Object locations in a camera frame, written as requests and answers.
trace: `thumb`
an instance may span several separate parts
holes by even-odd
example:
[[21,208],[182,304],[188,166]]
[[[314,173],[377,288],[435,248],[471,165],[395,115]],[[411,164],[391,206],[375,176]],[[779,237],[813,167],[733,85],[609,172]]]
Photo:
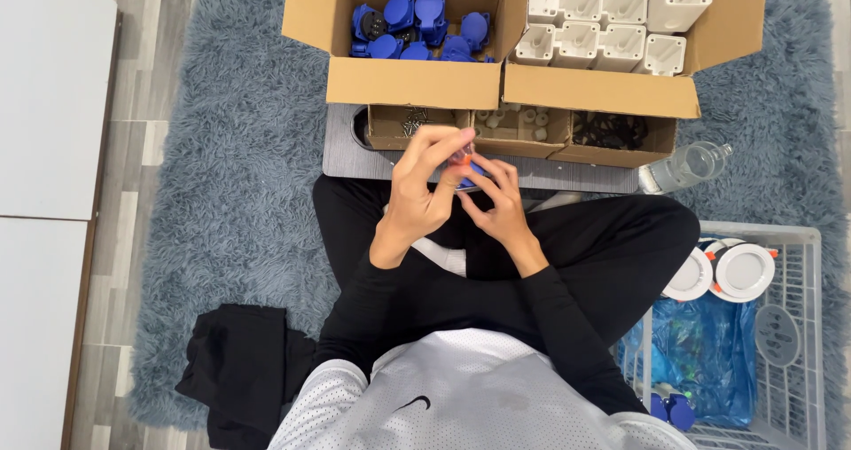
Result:
[[464,177],[472,172],[469,165],[451,165],[440,173],[440,181],[437,183],[437,188],[434,189],[434,196],[431,198],[431,204],[442,207],[452,205],[452,196],[455,195],[455,188]]

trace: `white mesh shirt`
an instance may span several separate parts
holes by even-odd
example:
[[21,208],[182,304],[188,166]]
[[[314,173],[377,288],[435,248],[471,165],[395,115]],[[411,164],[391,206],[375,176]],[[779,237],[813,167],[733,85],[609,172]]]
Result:
[[606,415],[546,356],[503,333],[432,333],[384,354],[372,383],[346,360],[314,370],[270,450],[624,449],[695,446],[641,413]]

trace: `nike logo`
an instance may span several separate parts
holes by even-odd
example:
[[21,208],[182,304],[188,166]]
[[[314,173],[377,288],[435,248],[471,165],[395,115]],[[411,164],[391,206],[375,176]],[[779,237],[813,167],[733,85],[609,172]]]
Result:
[[418,396],[418,397],[415,397],[412,401],[410,401],[410,402],[406,403],[405,405],[402,405],[401,407],[397,408],[396,410],[401,410],[401,409],[403,409],[403,408],[407,407],[408,405],[413,404],[415,401],[418,401],[418,400],[421,400],[421,401],[424,401],[424,402],[425,402],[425,404],[426,404],[426,405],[425,405],[425,407],[426,407],[426,408],[425,408],[425,410],[428,410],[429,408],[431,408],[431,401],[430,401],[430,400],[428,400],[428,397],[427,397],[427,396],[425,396],[425,395],[420,395],[420,396]]

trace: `blue shaggy rug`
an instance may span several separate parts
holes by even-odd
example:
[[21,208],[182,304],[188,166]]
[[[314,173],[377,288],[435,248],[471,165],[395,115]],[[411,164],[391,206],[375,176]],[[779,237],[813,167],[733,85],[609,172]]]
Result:
[[[286,307],[315,337],[339,293],[311,203],[327,56],[284,39],[282,12],[283,0],[197,0],[186,30],[134,345],[130,412],[142,423],[204,426],[205,407],[174,390],[198,314]],[[729,141],[735,155],[674,197],[703,219],[821,231],[828,440],[840,448],[849,312],[830,32],[824,0],[768,0],[763,51],[695,76],[704,117],[682,122],[680,141]]]

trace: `hand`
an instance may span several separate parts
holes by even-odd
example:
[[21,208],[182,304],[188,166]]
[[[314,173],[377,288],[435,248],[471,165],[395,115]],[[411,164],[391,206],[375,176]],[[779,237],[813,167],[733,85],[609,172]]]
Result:
[[440,125],[423,125],[417,129],[393,167],[390,204],[375,228],[369,248],[369,260],[375,267],[398,267],[411,244],[449,219],[455,187],[465,176],[475,173],[469,165],[451,165],[441,173],[434,193],[429,192],[426,184],[434,170],[472,141],[475,134],[472,128]]
[[526,224],[517,168],[501,160],[487,160],[480,154],[474,154],[472,160],[489,172],[493,181],[475,172],[466,177],[494,201],[494,208],[482,212],[469,195],[458,193],[464,210],[477,227],[505,247],[521,277],[543,270],[550,264],[540,249],[537,237]]

